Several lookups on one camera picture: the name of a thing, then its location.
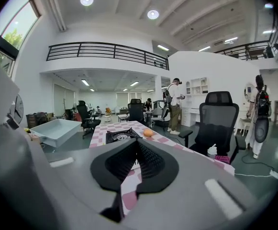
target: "khaki pants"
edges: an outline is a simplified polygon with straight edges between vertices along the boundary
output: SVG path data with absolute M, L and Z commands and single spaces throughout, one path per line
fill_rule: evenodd
M 178 104 L 175 106 L 170 104 L 169 105 L 170 120 L 168 123 L 168 127 L 171 128 L 172 130 L 176 130 L 177 128 L 179 114 L 180 114 L 180 106 Z

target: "tree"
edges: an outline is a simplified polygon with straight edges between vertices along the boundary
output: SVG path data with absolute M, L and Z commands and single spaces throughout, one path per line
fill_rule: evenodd
M 17 34 L 17 30 L 14 29 L 12 33 L 7 33 L 4 38 L 7 42 L 9 42 L 11 45 L 13 45 L 15 48 L 19 48 L 21 45 L 23 39 L 22 34 Z

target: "portable gas stove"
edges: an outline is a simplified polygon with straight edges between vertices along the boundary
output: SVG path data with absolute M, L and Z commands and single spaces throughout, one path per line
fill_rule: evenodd
M 141 138 L 132 128 L 128 130 L 121 130 L 116 132 L 107 131 L 106 144 L 113 143 L 119 140 L 126 140 L 131 138 Z

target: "recessed ceiling light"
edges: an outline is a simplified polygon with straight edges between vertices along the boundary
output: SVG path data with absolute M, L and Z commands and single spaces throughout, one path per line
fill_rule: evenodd
M 234 38 L 227 39 L 227 40 L 225 40 L 225 43 L 227 43 L 227 42 L 229 42 L 229 41 L 233 41 L 233 40 L 235 40 L 235 39 L 238 39 L 238 37 L 234 37 Z
M 89 86 L 89 84 L 87 83 L 87 81 L 85 81 L 84 79 L 81 80 L 85 85 Z
M 93 0 L 80 0 L 80 3 L 83 6 L 90 6 L 93 3 Z
M 273 8 L 273 4 L 267 3 L 267 4 L 264 5 L 264 7 L 267 8 L 267 9 L 272 9 Z
M 275 30 L 264 31 L 263 34 L 274 33 Z
M 202 48 L 202 49 L 199 50 L 199 52 L 201 52 L 201 51 L 203 51 L 203 50 L 206 50 L 206 49 L 208 49 L 208 48 L 211 48 L 211 47 L 208 46 L 208 47 Z
M 163 50 L 165 50 L 165 51 L 169 51 L 169 49 L 168 49 L 168 48 L 163 47 L 162 45 L 158 45 L 157 47 L 158 47 L 158 48 L 160 48 L 160 49 L 163 49 Z
M 130 86 L 134 86 L 134 85 L 136 85 L 138 82 L 134 82 L 133 84 L 131 84 Z
M 159 12 L 157 10 L 151 10 L 147 13 L 147 17 L 151 20 L 157 19 L 159 17 Z

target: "backpack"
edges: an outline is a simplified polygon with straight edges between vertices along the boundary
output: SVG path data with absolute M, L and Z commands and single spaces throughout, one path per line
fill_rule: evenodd
M 172 97 L 169 95 L 169 91 L 168 91 L 169 87 L 166 90 L 164 90 L 164 92 L 162 94 L 164 103 L 167 103 L 167 104 L 170 104 L 172 102 Z
M 261 90 L 256 96 L 256 112 L 258 118 L 271 116 L 271 103 L 268 98 L 266 85 L 264 90 Z

